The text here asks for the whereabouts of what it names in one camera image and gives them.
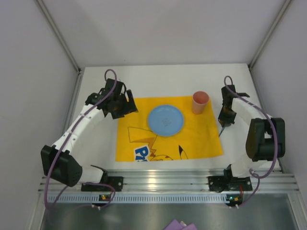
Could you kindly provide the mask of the red plastic cup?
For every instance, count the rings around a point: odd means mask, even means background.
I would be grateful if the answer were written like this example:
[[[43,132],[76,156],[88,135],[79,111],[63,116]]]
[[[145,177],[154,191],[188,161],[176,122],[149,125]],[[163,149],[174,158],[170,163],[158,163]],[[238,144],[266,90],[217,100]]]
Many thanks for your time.
[[[206,92],[197,91],[192,96],[192,112],[196,115],[203,113],[210,97]]]

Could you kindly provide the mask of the yellow cartoon placemat cloth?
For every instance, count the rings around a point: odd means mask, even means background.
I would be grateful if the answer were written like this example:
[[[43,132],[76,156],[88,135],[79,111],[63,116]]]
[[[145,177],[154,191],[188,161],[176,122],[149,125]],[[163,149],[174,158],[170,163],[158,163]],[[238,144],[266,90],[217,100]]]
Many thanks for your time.
[[[116,161],[173,161],[217,157],[223,154],[211,103],[200,115],[192,112],[192,97],[136,98],[138,112],[118,121]],[[151,131],[150,112],[172,105],[184,116],[180,132],[163,137]]]

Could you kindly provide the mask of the blue plastic plate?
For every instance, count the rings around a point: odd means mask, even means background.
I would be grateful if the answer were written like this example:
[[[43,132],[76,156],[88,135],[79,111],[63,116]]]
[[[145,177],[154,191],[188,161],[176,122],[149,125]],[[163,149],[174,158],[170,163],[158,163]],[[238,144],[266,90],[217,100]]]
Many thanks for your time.
[[[147,123],[156,135],[171,137],[182,130],[185,120],[177,107],[164,104],[157,106],[149,113]]]

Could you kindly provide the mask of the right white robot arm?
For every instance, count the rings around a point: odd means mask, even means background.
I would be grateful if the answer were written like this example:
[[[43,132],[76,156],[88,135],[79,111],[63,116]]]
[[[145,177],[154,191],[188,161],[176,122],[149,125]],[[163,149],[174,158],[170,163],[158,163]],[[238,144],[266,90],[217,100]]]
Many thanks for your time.
[[[222,128],[235,123],[240,116],[249,126],[245,143],[246,153],[227,167],[233,177],[264,178],[274,169],[278,158],[285,154],[285,121],[271,117],[257,105],[249,102],[247,93],[237,93],[235,86],[221,89],[222,109],[218,121]]]

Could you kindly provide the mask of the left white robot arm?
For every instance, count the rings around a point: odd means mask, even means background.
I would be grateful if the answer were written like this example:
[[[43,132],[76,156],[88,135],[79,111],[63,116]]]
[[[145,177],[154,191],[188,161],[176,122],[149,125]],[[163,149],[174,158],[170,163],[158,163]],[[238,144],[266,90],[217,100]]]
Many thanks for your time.
[[[44,175],[69,187],[101,183],[106,170],[85,162],[94,153],[90,144],[94,129],[108,114],[119,119],[137,111],[132,91],[123,82],[107,79],[99,92],[88,96],[68,130],[52,146],[41,149]]]

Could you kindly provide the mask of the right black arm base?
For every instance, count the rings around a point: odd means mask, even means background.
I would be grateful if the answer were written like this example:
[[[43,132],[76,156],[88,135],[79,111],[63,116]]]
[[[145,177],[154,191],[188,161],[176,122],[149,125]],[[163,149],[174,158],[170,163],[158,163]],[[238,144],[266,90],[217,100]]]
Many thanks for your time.
[[[209,176],[208,177],[209,190],[211,192],[228,192],[235,191],[240,192],[252,191],[252,184],[249,177],[226,177],[226,176]]]

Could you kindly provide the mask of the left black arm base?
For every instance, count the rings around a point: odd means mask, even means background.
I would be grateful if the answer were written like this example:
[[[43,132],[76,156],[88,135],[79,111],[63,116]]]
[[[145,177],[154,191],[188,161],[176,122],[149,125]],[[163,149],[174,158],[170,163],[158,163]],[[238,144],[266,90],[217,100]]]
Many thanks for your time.
[[[122,176],[108,176],[102,179],[100,184],[107,184],[115,189],[116,192],[121,192],[123,188],[124,177]],[[111,192],[111,188],[96,184],[82,184],[82,192]]]

